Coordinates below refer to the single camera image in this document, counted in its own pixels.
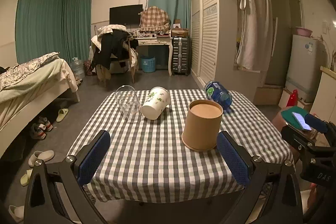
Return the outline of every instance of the checkered tablecloth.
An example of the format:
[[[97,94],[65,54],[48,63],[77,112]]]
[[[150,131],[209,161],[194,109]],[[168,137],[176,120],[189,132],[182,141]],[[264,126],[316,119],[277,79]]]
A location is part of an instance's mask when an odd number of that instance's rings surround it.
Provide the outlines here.
[[[170,90],[172,103],[155,120],[141,114],[125,119],[114,98],[108,96],[79,134],[69,155],[75,155],[105,129],[111,146],[87,189],[100,201],[128,199],[143,202],[180,202],[207,198],[240,189],[217,151],[194,152],[181,140],[188,105],[204,99],[202,90]],[[137,91],[143,104],[149,90]],[[225,111],[221,130],[228,131],[251,155],[280,163],[292,158],[279,131],[242,94],[231,91],[232,105]]]

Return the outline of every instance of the pink plastic bowl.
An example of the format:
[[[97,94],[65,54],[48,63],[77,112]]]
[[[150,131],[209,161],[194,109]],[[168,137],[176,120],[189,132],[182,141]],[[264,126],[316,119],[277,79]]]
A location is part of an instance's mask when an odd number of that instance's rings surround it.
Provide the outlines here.
[[[310,37],[311,33],[313,32],[311,30],[308,30],[302,27],[294,27],[293,30],[294,30],[294,34],[302,35],[303,37]]]

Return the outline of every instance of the phone screen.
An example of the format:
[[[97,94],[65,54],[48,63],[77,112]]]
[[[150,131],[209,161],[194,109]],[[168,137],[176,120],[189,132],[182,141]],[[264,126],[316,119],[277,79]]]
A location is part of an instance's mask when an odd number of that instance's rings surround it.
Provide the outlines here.
[[[293,114],[294,118],[297,120],[297,122],[300,124],[302,129],[311,130],[311,127],[305,123],[305,119],[303,118],[303,116],[301,114],[296,113],[296,112],[292,112],[292,114]]]

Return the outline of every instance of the black suitcase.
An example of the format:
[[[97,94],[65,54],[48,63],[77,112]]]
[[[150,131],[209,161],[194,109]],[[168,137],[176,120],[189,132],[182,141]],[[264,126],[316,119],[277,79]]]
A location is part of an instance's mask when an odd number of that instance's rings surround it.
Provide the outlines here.
[[[172,74],[189,74],[190,39],[188,37],[173,37]]]

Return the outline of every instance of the blue plastic basket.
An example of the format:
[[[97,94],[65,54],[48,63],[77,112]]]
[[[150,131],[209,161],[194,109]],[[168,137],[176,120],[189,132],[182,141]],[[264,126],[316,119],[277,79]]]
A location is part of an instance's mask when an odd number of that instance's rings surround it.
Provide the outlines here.
[[[154,72],[155,71],[155,57],[142,57],[141,67],[143,72]]]

